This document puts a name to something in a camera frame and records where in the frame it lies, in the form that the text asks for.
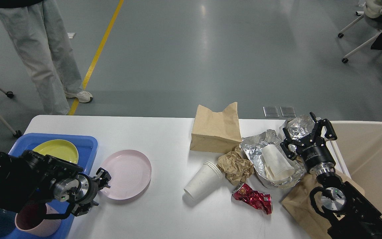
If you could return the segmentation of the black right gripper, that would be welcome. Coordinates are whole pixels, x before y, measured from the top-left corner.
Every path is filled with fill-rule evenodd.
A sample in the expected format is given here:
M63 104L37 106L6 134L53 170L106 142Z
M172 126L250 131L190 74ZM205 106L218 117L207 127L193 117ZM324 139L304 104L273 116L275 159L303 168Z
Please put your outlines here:
M314 121L309 142L299 144L299 140L293 139L288 129L284 127L282 131L285 139L280 146L285 156L290 160L296 160L297 155L299 155L304 161L307 173L318 173L322 168L332 171L336 163L325 143L337 140L338 136L328 119L317 119L314 112L309 114ZM296 153L290 150L290 145L296 146Z

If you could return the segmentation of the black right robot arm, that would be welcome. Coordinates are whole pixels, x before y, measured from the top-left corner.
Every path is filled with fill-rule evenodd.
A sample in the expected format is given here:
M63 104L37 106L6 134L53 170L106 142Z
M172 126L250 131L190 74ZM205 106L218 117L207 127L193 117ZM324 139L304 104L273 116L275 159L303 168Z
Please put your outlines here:
M333 239L382 239L382 214L350 182L336 173L335 160L326 142L338 137L328 119L317 119L310 112L314 127L299 139L287 128L280 144L285 156L303 159L306 172L316 176L320 186L309 194L314 211L330 223L327 233Z

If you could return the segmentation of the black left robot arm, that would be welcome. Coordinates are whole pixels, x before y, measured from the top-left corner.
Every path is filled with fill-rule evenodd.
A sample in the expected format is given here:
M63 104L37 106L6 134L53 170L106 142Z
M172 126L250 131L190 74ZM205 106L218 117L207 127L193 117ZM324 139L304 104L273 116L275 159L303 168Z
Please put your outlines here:
M89 177L79 165L36 151L25 150L19 157L0 151L0 209L20 213L26 206L58 200L68 202L65 213L48 214L44 219L82 216L98 206L94 198L110 188L111 179L103 168Z

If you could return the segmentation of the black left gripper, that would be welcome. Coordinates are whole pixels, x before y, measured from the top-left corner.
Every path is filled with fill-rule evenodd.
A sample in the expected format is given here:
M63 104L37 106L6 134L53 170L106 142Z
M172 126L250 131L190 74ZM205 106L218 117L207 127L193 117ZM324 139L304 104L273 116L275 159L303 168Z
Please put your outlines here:
M95 201L97 192L110 189L111 179L109 172L103 168L99 168L94 177L78 174L74 178L53 179L53 196L60 202L73 203L73 215L82 216L99 205Z

